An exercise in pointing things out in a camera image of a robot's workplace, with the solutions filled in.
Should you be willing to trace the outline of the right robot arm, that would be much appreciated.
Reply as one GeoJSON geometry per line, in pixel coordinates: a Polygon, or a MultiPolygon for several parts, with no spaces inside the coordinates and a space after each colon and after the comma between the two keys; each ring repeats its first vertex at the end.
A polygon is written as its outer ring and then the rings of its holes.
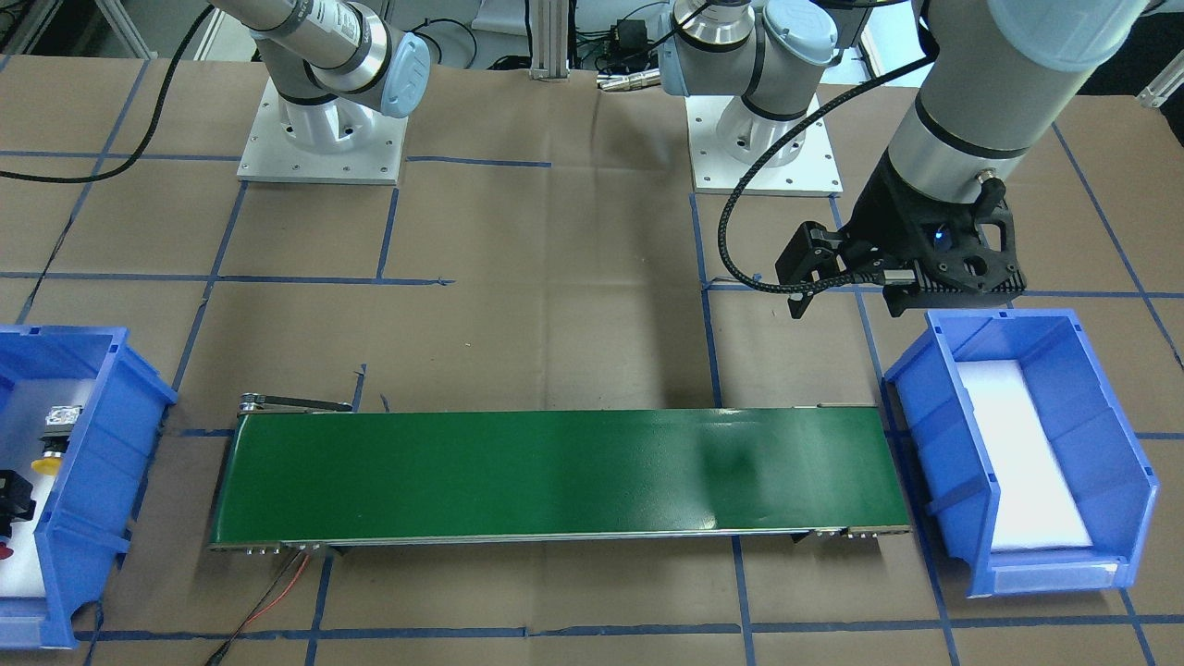
{"type": "MultiPolygon", "coordinates": [[[[242,21],[264,47],[279,76],[279,105],[296,117],[334,119],[354,113],[353,132],[292,139],[326,166],[332,156],[368,149],[382,156],[371,168],[343,167],[359,181],[394,167],[403,132],[426,92],[430,55],[417,36],[390,28],[368,6],[347,1],[219,1],[210,4],[242,21]]],[[[159,421],[176,392],[127,342],[123,327],[4,327],[4,414],[17,397],[46,396],[67,383],[83,391],[78,422],[56,455],[57,478],[37,484],[4,470],[4,542],[13,523],[31,524],[24,539],[46,549],[52,537],[127,549],[134,484],[147,468],[159,421]]]]}

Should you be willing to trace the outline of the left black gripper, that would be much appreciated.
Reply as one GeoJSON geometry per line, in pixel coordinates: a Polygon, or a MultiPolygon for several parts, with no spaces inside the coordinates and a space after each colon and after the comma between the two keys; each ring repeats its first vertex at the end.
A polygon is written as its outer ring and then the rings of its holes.
{"type": "Polygon", "coordinates": [[[881,156],[847,220],[847,233],[803,222],[776,261],[779,284],[804,284],[787,299],[802,319],[817,292],[871,284],[875,273],[910,270],[884,284],[892,316],[907,309],[995,308],[1027,290],[1014,219],[999,178],[971,184],[971,203],[934,201],[881,156]]]}

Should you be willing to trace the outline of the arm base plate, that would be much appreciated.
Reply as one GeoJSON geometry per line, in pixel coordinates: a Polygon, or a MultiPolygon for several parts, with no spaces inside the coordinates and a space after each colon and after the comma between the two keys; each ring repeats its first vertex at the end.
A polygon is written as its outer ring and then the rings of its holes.
{"type": "Polygon", "coordinates": [[[270,184],[395,186],[407,119],[348,100],[296,105],[268,81],[237,177],[270,184]]]}
{"type": "MultiPolygon", "coordinates": [[[[723,196],[794,122],[757,117],[736,96],[701,94],[686,98],[686,126],[694,192],[723,196]]],[[[817,119],[771,156],[745,193],[829,197],[844,188],[825,123],[817,119]]]]}

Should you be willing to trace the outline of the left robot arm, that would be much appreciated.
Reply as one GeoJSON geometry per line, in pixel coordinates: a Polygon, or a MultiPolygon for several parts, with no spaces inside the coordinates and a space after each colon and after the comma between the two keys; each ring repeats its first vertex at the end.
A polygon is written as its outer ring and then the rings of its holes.
{"type": "Polygon", "coordinates": [[[669,1],[656,41],[659,79],[677,96],[726,94],[723,139],[745,172],[723,203],[716,248],[749,290],[787,297],[799,319],[817,292],[877,284],[892,315],[987,308],[1025,292],[1006,178],[1135,21],[1179,1],[915,1],[921,57],[807,110],[839,49],[838,11],[871,1],[669,1]],[[732,258],[736,201],[765,167],[838,105],[926,72],[847,224],[804,222],[752,277],[732,258]]]}

